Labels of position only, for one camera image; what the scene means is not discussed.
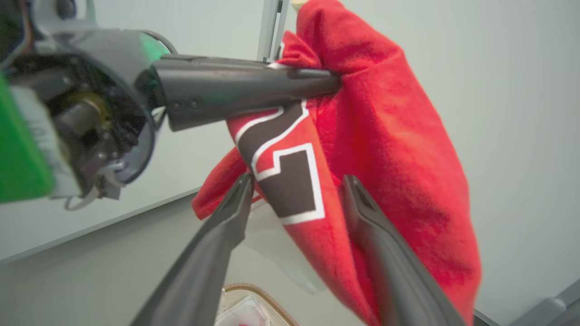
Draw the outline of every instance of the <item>plastic container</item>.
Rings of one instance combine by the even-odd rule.
[[[248,283],[226,285],[216,326],[298,326],[266,291]]]

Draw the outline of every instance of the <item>screw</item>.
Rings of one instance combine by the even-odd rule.
[[[170,102],[169,106],[171,106],[171,108],[174,110],[179,110],[182,106],[182,102],[179,99],[173,100]]]
[[[77,15],[77,6],[74,0],[58,0],[56,2],[56,12],[62,19],[73,18]]]
[[[197,110],[197,109],[201,108],[201,103],[202,103],[202,100],[199,97],[192,97],[187,102],[187,105],[189,105],[189,107],[191,107],[192,109]]]

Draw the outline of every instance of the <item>printed number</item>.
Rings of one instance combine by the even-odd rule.
[[[274,114],[242,126],[235,143],[252,168],[256,181],[283,224],[322,219],[325,216],[322,191],[312,143],[271,152],[273,167],[257,169],[268,149],[288,136],[308,117],[306,101],[279,108]]]

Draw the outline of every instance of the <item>red fabric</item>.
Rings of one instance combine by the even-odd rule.
[[[343,175],[356,175],[471,325],[481,266],[467,181],[403,51],[334,0],[308,1],[296,30],[285,33],[279,63],[329,69],[343,87],[309,100],[309,116],[268,150],[310,142],[316,157],[324,218],[286,224],[287,232],[336,297],[379,325],[367,261],[347,234],[339,195]],[[229,120],[232,136],[267,114]],[[271,154],[264,157],[258,172],[273,164]],[[194,199],[198,217],[208,216],[245,171],[233,149]]]

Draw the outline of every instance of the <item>wire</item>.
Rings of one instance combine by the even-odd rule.
[[[22,26],[24,35],[22,42],[18,44],[10,54],[0,63],[0,70],[8,68],[16,58],[18,58],[30,45],[32,40],[32,27],[30,26],[30,17],[28,16],[28,7],[26,0],[20,0],[20,11],[22,12]]]

